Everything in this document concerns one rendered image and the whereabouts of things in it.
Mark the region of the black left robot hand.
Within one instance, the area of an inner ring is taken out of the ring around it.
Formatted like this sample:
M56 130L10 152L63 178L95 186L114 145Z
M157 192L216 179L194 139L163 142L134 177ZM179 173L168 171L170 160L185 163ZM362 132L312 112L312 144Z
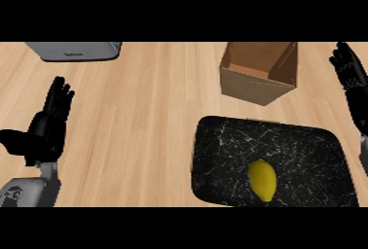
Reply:
M56 76L28 130L0 129L0 144L10 155L25 157L27 166L56 161L62 156L74 96L65 78Z

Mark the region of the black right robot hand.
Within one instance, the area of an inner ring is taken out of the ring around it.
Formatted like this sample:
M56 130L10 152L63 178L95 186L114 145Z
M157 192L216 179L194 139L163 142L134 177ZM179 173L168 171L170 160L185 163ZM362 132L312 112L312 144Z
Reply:
M346 42L337 42L330 62L341 83L353 124L368 136L368 72Z

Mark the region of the brown cardboard box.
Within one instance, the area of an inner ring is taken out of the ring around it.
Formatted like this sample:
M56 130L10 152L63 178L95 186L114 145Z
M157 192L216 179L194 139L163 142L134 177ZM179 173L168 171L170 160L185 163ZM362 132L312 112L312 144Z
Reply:
M229 42L219 69L222 94L266 106L296 89L297 43Z

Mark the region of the black marble tray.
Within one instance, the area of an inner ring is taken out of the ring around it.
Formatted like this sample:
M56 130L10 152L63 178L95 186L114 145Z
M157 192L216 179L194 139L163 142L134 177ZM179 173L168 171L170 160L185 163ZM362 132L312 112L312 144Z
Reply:
M250 188L247 171L257 160L276 172L270 201ZM198 121L191 190L198 199L236 207L359 205L341 143L327 129L219 116Z

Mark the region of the yellow lemon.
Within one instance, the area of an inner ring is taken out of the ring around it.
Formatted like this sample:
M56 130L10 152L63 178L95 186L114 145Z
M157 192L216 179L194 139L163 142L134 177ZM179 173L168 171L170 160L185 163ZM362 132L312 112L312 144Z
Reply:
M259 159L248 166L250 188L260 200L270 202L278 186L276 172L273 166L264 160Z

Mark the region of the grey appliance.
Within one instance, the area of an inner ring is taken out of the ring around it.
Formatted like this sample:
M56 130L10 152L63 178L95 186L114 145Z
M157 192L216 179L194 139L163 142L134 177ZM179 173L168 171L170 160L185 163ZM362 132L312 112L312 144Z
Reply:
M46 62L103 61L120 56L121 42L27 42Z

